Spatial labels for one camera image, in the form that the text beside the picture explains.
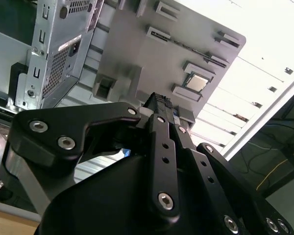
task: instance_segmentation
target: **black metal bracket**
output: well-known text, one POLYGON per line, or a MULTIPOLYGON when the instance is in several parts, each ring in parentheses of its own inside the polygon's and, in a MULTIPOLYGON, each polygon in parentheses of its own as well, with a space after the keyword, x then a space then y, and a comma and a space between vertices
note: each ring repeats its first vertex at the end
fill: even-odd
POLYGON ((89 234, 94 225, 97 234, 294 234, 212 146, 195 150, 169 100, 152 96, 150 117, 127 103, 15 116, 0 176, 43 216, 40 235, 89 234), (122 148, 131 156, 74 183, 79 162, 122 148))
POLYGON ((211 145, 201 143, 198 152, 205 154, 224 189, 226 197, 242 218, 247 230, 253 234, 294 234, 291 225, 276 211, 230 163, 211 145))

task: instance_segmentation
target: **black cable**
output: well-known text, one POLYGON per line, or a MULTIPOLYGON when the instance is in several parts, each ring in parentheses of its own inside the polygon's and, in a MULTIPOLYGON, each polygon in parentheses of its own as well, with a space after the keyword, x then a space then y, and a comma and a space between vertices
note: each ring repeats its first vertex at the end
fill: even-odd
MULTIPOLYGON (((259 156, 261 156, 261 155, 263 155, 263 154, 265 154, 265 153, 268 153, 268 152, 271 151, 271 150, 272 150, 272 147, 271 147, 270 149, 268 149, 268 150, 262 152, 262 153, 256 154, 254 157, 252 157, 251 159, 249 159, 249 161, 248 161, 248 163, 247 163, 247 167, 249 168, 249 170, 250 170, 251 172, 255 173, 255 174, 258 174, 258 175, 261 175, 261 176, 263 176, 263 177, 266 177, 265 174, 253 170, 253 169, 250 167, 250 164, 251 164, 251 162, 252 162, 255 158, 257 158, 257 157, 259 157, 259 156)), ((268 180, 268 186, 267 186, 267 188, 269 188, 270 185, 271 185, 271 182, 270 182, 270 179, 269 179, 269 178, 267 178, 267 180, 268 180)))
POLYGON ((294 127, 287 126, 287 125, 280 124, 280 123, 267 123, 265 126, 284 126, 284 127, 287 127, 287 128, 294 130, 294 127))

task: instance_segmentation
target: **rectangular slot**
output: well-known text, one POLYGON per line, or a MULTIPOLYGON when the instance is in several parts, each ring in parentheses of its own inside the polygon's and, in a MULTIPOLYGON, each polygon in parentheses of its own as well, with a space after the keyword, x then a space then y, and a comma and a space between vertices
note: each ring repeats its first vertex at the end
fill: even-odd
POLYGON ((166 5, 165 3, 161 1, 158 3, 156 7, 156 12, 172 21, 177 21, 178 14, 180 13, 179 10, 169 5, 166 5))
POLYGON ((221 45, 225 46, 225 47, 228 47, 230 49, 235 49, 237 50, 239 48, 239 44, 233 42, 233 41, 230 41, 230 40, 227 40, 227 39, 220 39, 220 38, 215 38, 216 42, 220 43, 221 45))
POLYGON ((162 32, 158 29, 155 29, 154 27, 151 27, 151 26, 148 28, 147 36, 150 38, 153 38, 159 42, 165 43, 165 44, 171 38, 170 34, 164 33, 164 32, 162 32))
POLYGON ((46 36, 46 33, 43 32, 42 30, 40 30, 40 34, 39 34, 39 42, 40 43, 44 43, 45 42, 45 36, 46 36))
POLYGON ((136 11, 136 17, 140 17, 144 14, 145 12, 145 9, 146 9, 146 5, 147 5, 147 0, 141 0, 139 5, 138 5, 138 8, 137 8, 137 11, 136 11))
POLYGON ((185 89, 184 87, 180 87, 176 84, 172 87, 172 93, 173 95, 176 95, 180 98, 183 98, 185 100, 188 100, 190 102, 197 103, 199 102, 201 95, 195 92, 192 92, 188 89, 185 89))
POLYGON ((39 74, 40 74, 40 69, 38 69, 37 67, 34 68, 34 74, 33 76, 36 78, 39 78, 39 74))
POLYGON ((113 86, 113 84, 114 84, 114 81, 110 81, 108 79, 102 79, 96 95, 104 99, 107 99, 110 92, 110 88, 113 86))
POLYGON ((72 57, 72 56, 74 56, 76 53, 78 53, 78 49, 79 49, 80 42, 81 42, 81 40, 79 40, 78 42, 74 43, 74 44, 71 46, 70 53, 69 53, 69 56, 70 56, 70 57, 72 57))
POLYGON ((240 44, 240 41, 239 40, 237 40, 236 38, 233 38, 232 36, 230 36, 228 34, 223 33, 222 31, 218 32, 218 34, 220 36, 224 37, 227 40, 230 40, 230 41, 232 41, 232 42, 234 42, 234 43, 236 43, 238 45, 240 44))
POLYGON ((49 6, 46 6, 45 4, 44 4, 44 6, 43 6, 43 18, 44 19, 46 19, 46 20, 48 20, 48 17, 49 17, 49 11, 50 11, 50 7, 49 6))
POLYGON ((186 73, 196 73, 199 75, 203 75, 204 77, 208 78, 209 80, 213 79, 214 76, 216 76, 216 74, 214 72, 211 72, 207 69, 204 69, 198 65, 194 65, 190 62, 186 62, 186 64, 184 65, 184 72, 186 73))

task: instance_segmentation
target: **bolt head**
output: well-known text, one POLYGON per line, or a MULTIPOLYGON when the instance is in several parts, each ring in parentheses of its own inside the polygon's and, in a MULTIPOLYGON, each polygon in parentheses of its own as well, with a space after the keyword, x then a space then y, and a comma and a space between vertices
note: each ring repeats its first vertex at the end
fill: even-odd
POLYGON ((276 224, 269 218, 266 219, 267 225, 269 226, 269 228, 274 231, 275 233, 279 232, 278 227, 276 226, 276 224))
POLYGON ((184 129, 184 127, 179 126, 178 129, 179 129, 181 132, 186 133, 186 130, 184 129))
POLYGON ((281 228, 282 228, 287 234, 290 233, 289 228, 288 228, 288 227, 282 222, 281 219, 278 219, 278 223, 279 223, 279 225, 281 226, 281 228))
POLYGON ((230 216, 225 215, 223 220, 226 227, 231 231, 231 233, 233 234, 239 233, 239 227, 237 227, 237 224, 230 216))
POLYGON ((165 122, 165 120, 162 117, 157 117, 159 122, 165 122))
POLYGON ((70 137, 63 136, 58 139, 58 145, 65 150, 71 150, 75 147, 75 141, 70 137))
POLYGON ((43 133, 46 130, 48 130, 48 125, 44 123, 43 121, 39 121, 39 120, 30 122, 29 127, 32 131, 38 132, 38 133, 43 133))
POLYGON ((132 115, 136 115, 136 114, 137 114, 137 112, 136 112, 134 109, 132 109, 132 108, 128 108, 127 111, 128 111, 130 114, 132 114, 132 115))
POLYGON ((165 210, 170 211, 173 209, 173 200, 165 192, 162 192, 158 195, 158 201, 165 210))
POLYGON ((212 147, 210 147, 209 145, 206 145, 206 148, 208 149, 209 152, 213 152, 214 150, 212 149, 212 147))

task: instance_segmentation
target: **slot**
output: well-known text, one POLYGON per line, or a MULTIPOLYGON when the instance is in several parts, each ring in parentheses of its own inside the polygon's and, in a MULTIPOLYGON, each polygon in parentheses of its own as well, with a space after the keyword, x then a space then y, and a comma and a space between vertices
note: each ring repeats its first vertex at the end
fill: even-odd
POLYGON ((155 37, 157 37, 157 38, 159 38, 159 39, 161 39, 161 40, 163 40, 163 41, 165 41, 165 42, 168 41, 168 38, 167 38, 167 37, 165 37, 165 36, 163 36, 163 35, 161 35, 161 34, 159 34, 159 33, 151 32, 151 35, 152 35, 152 36, 155 36, 155 37))
POLYGON ((169 20, 177 21, 180 11, 160 1, 156 4, 156 13, 169 20))
POLYGON ((45 36, 46 36, 46 33, 43 32, 42 30, 40 30, 40 34, 39 34, 39 42, 40 43, 44 43, 45 42, 45 36))
POLYGON ((275 87, 269 87, 268 90, 271 91, 271 92, 276 92, 277 88, 275 88, 275 87))
POLYGON ((49 6, 46 6, 45 4, 44 4, 44 6, 43 6, 43 18, 44 19, 46 19, 46 20, 48 20, 48 17, 49 17, 49 11, 50 11, 50 7, 49 6))
POLYGON ((284 72, 286 72, 287 74, 291 75, 293 73, 293 70, 290 68, 285 68, 284 72))
POLYGON ((235 42, 233 42, 231 40, 228 40, 226 38, 224 38, 224 39, 216 38, 215 40, 216 40, 216 42, 218 42, 221 45, 226 46, 226 47, 228 47, 230 49, 238 49, 239 46, 240 46, 239 44, 237 44, 237 43, 235 43, 235 42))
POLYGON ((237 40, 236 38, 233 38, 232 36, 230 36, 230 35, 228 35, 226 33, 223 33, 222 31, 218 32, 218 34, 220 36, 224 37, 227 40, 230 40, 230 41, 232 41, 232 42, 234 42, 234 43, 236 43, 238 45, 240 44, 240 41, 239 40, 237 40))
POLYGON ((196 74, 199 74, 199 75, 203 75, 204 77, 208 78, 209 80, 212 80, 216 74, 212 71, 209 71, 207 69, 204 69, 198 65, 194 65, 190 62, 186 62, 186 64, 184 65, 184 72, 186 73, 196 73, 196 74))
POLYGON ((166 34, 158 29, 155 29, 153 27, 149 27, 148 31, 147 31, 147 36, 162 42, 162 43, 167 43, 168 41, 170 41, 171 36, 169 34, 166 34))
POLYGON ((74 44, 71 46, 70 53, 69 53, 69 56, 70 56, 70 57, 72 57, 72 56, 74 56, 76 53, 78 53, 78 49, 79 49, 80 42, 81 42, 81 40, 79 40, 78 42, 74 43, 74 44))
POLYGON ((36 77, 36 78, 39 78, 39 74, 40 74, 40 69, 35 67, 33 76, 36 77))

